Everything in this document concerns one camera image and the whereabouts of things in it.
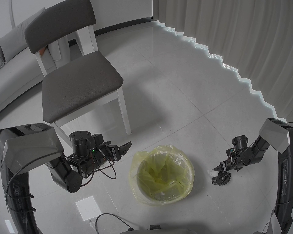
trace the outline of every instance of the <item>chair backrest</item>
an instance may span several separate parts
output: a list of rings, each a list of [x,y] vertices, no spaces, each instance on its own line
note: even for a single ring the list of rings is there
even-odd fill
[[[41,13],[26,28],[25,39],[36,54],[50,43],[84,27],[96,24],[89,0],[65,0]]]

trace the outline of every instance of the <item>white chair frame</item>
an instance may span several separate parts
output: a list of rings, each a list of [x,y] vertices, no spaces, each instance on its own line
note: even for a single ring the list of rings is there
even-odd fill
[[[97,41],[95,38],[93,26],[84,27],[78,31],[75,32],[76,41],[79,46],[79,49],[82,53],[82,55],[86,55],[89,53],[92,53],[94,51],[98,51]],[[39,66],[42,70],[42,73],[44,76],[47,75],[47,71],[44,67],[44,64],[41,59],[41,55],[39,52],[35,53],[35,56],[37,58],[37,61],[39,63]],[[122,87],[117,89],[116,91],[113,91],[112,93],[109,93],[98,100],[76,110],[75,112],[51,123],[51,126],[54,127],[56,133],[72,148],[72,144],[69,140],[69,137],[66,135],[66,133],[61,129],[61,126],[65,125],[66,123],[69,123],[70,121],[78,118],[79,116],[82,116],[91,110],[95,109],[98,106],[104,105],[114,99],[118,99],[120,111],[122,114],[124,126],[126,133],[128,135],[131,134],[130,124],[128,120],[128,115],[126,111],[126,105],[124,100],[124,95],[122,91]]]

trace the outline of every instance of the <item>beige curtain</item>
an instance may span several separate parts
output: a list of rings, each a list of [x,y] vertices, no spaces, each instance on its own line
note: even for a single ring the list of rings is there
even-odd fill
[[[153,18],[221,55],[293,121],[293,0],[153,0]]]

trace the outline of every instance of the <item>black baseboard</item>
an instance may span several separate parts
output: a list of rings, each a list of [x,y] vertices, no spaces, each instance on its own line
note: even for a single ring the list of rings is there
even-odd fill
[[[115,24],[115,25],[112,25],[112,26],[109,26],[109,27],[101,28],[101,29],[98,29],[98,30],[95,31],[95,36],[104,34],[106,32],[111,32],[111,31],[114,31],[114,30],[117,30],[117,29],[120,29],[120,28],[132,26],[132,25],[135,25],[135,24],[141,24],[141,23],[150,22],[150,21],[152,21],[152,18],[153,17],[147,17],[147,18],[142,18],[142,19],[138,19],[138,20],[131,20],[131,21],[128,21],[128,22],[124,22],[124,23]],[[68,42],[68,44],[69,44],[69,46],[73,46],[73,45],[76,44],[76,40],[75,39],[70,40]]]

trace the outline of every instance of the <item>trash bin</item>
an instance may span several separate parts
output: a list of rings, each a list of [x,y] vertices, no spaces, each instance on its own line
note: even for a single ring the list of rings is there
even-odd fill
[[[137,200],[148,205],[179,201],[192,190],[194,168],[187,156],[173,145],[151,152],[137,152],[129,172],[130,187]]]

